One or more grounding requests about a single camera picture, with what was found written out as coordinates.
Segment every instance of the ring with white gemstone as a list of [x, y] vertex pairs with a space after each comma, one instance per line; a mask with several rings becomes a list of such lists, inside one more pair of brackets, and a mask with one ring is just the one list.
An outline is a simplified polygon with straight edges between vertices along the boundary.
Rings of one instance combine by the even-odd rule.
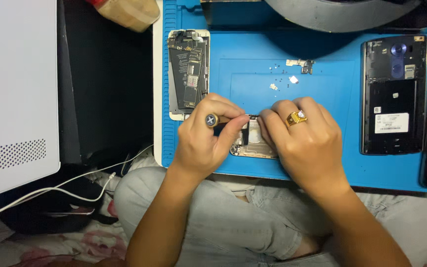
[[291, 125], [298, 124], [305, 121], [307, 121], [307, 117], [304, 115], [304, 112], [300, 110], [300, 111], [295, 111], [289, 114], [288, 118], [286, 118], [285, 120], [285, 123], [286, 123], [286, 126], [289, 127]]

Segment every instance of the gray round object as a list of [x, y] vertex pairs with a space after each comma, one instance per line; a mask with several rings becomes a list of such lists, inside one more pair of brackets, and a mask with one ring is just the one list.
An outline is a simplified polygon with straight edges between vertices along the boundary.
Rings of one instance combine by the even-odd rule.
[[421, 3], [420, 0], [408, 0], [403, 4], [394, 4], [384, 0], [265, 1], [288, 21], [326, 32], [352, 32], [378, 27], [399, 19]]

